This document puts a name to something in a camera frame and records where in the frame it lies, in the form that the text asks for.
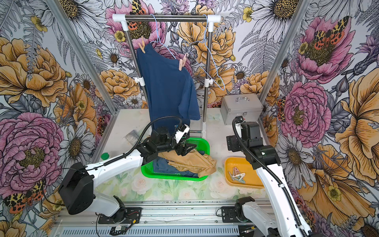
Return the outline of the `tan t-shirt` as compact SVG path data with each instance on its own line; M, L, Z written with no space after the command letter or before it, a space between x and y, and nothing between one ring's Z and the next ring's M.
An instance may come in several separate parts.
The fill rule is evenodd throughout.
M159 157L168 161L179 171L197 173L198 177L208 176L216 172L217 161L203 151L194 150L187 156L178 156L174 151L159 153Z

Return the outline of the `dark navy t-shirt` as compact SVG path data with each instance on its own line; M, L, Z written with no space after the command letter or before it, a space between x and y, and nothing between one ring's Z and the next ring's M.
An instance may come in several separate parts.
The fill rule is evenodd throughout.
M137 49L137 62L146 84L150 119L169 117L154 122L154 130L165 127L173 134L179 124L173 116L187 125L191 120L200 120L193 79L185 68L179 70L177 59L162 56L148 44L144 51Z

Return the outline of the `slate blue t-shirt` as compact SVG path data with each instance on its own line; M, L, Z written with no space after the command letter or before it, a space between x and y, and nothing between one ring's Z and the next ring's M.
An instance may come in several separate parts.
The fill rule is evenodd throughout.
M183 177L198 178L197 173L192 173L190 171L179 171L174 166L168 164L168 161L164 158L158 157L153 161L153 170L155 173L161 174L179 174Z

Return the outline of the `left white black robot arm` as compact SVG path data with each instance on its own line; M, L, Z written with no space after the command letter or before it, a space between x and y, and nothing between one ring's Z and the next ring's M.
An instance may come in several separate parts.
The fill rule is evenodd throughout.
M118 197L98 194L95 188L118 174L151 163L162 152L174 151L179 156L185 156L196 147L186 142L189 130L189 126L184 124L176 129L174 135L170 135L159 128L126 154L94 164L72 165L58 189L68 213L76 215L92 211L119 222L126 210L123 202Z

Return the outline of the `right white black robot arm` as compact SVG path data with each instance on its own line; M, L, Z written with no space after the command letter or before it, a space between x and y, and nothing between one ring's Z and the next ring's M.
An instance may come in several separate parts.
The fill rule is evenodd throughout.
M237 200L237 218L253 223L266 237L310 237L313 232L290 192L277 151L263 144L258 124L238 116L233 119L232 128L234 134L227 137L228 149L244 153L266 190L275 216L271 218L248 197Z

